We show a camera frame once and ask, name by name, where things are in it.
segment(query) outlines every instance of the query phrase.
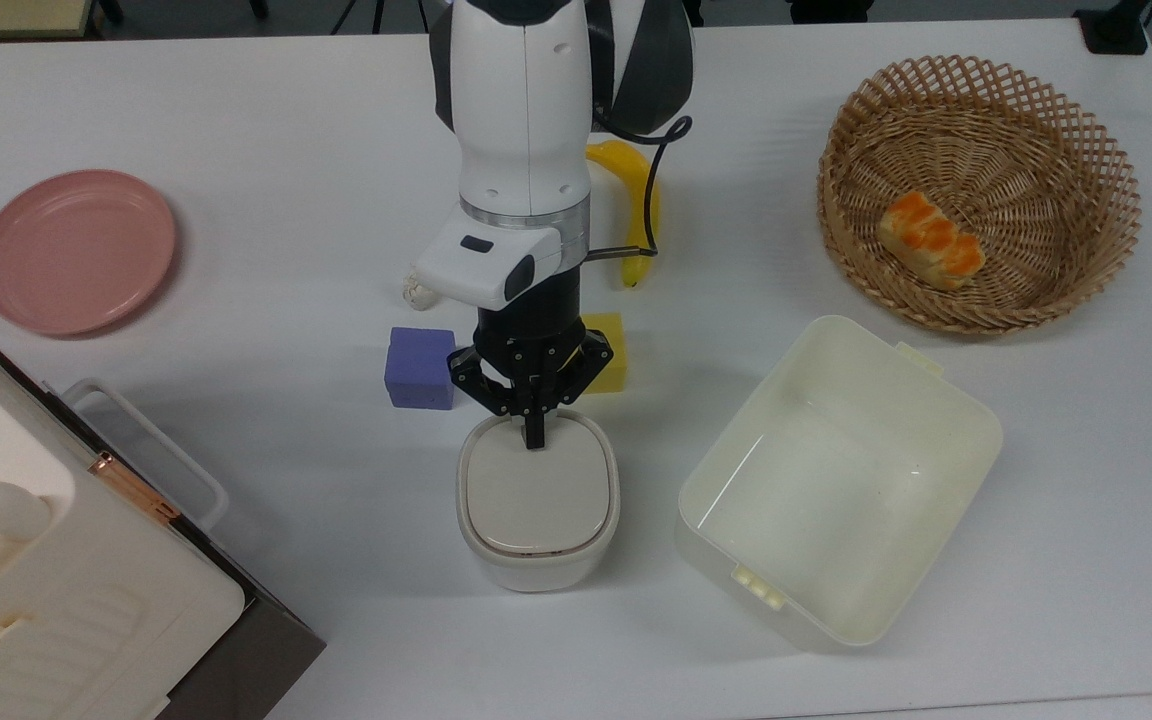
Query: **copper hinge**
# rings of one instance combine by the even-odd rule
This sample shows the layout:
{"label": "copper hinge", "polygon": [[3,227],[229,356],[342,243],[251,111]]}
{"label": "copper hinge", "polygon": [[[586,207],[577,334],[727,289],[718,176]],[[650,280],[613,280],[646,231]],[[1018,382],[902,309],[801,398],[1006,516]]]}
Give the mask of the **copper hinge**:
{"label": "copper hinge", "polygon": [[123,465],[122,461],[108,452],[101,452],[96,462],[88,468],[88,472],[96,475],[106,487],[131,502],[157,524],[166,525],[180,516],[180,510],[172,507],[172,503],[151,488],[139,475],[134,473],[131,468]]}

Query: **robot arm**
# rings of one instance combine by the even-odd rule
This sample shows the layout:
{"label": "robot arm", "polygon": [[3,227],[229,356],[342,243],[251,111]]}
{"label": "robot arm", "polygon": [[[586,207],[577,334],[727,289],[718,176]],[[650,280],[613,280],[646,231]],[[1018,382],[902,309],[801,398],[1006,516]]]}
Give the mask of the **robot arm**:
{"label": "robot arm", "polygon": [[[452,380],[525,420],[574,401],[611,361],[579,319],[591,118],[652,132],[691,88],[680,0],[456,0],[430,31],[435,111],[461,146],[460,199],[417,281],[479,308]],[[509,384],[483,373],[487,361]]]}

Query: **black cable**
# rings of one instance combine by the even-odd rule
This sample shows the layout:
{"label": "black cable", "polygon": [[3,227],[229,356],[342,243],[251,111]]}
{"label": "black cable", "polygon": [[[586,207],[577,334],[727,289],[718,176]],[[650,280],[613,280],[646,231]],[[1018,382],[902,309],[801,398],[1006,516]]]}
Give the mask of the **black cable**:
{"label": "black cable", "polygon": [[599,113],[598,108],[594,108],[594,121],[605,129],[607,132],[621,138],[626,142],[634,142],[637,145],[655,145],[655,156],[652,158],[652,169],[647,170],[647,182],[644,188],[643,194],[643,229],[647,236],[647,247],[637,245],[626,245],[626,247],[600,247],[598,250],[590,250],[585,255],[586,260],[611,260],[612,258],[655,258],[660,253],[660,250],[655,243],[655,234],[652,228],[652,192],[655,190],[655,176],[657,170],[660,168],[660,158],[664,158],[664,150],[669,146],[669,143],[675,141],[682,141],[688,132],[691,131],[691,115],[682,115],[675,120],[675,123],[669,126],[669,129],[664,135],[657,137],[646,137],[641,135],[635,135],[635,132],[628,132],[626,129],[615,127],[612,122],[608,122],[607,118]]}
{"label": "black cable", "polygon": [[380,35],[380,17],[385,14],[385,0],[376,0],[376,14],[371,17],[371,35]]}
{"label": "black cable", "polygon": [[328,32],[328,35],[335,35],[340,32],[340,26],[344,24],[344,18],[349,17],[349,10],[353,9],[353,5],[357,3],[357,1],[358,0],[349,0],[349,3],[344,6],[344,12],[340,13],[340,18],[338,20],[338,23],[332,28],[332,32]]}

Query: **yellow cube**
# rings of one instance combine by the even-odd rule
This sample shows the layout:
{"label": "yellow cube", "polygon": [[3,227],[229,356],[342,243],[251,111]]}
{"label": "yellow cube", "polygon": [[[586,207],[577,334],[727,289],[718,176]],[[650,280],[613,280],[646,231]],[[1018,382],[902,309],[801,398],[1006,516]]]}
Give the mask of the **yellow cube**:
{"label": "yellow cube", "polygon": [[626,388],[626,371],[630,369],[630,361],[626,356],[626,328],[621,327],[621,313],[582,314],[581,320],[584,320],[586,328],[605,334],[607,342],[612,344],[612,362],[602,369],[593,382],[589,384],[585,393],[621,392]]}

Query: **wicker basket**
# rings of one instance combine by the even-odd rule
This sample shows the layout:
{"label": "wicker basket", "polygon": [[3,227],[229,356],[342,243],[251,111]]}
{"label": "wicker basket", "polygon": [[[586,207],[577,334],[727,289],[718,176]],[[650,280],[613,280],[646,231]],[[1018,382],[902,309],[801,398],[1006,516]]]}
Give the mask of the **wicker basket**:
{"label": "wicker basket", "polygon": [[[977,234],[986,264],[956,291],[919,280],[876,229],[920,190]],[[854,92],[820,158],[824,242],[847,279],[923,327],[1002,334],[1068,314],[1132,253],[1132,166],[1092,114],[1009,65],[905,60]]]}

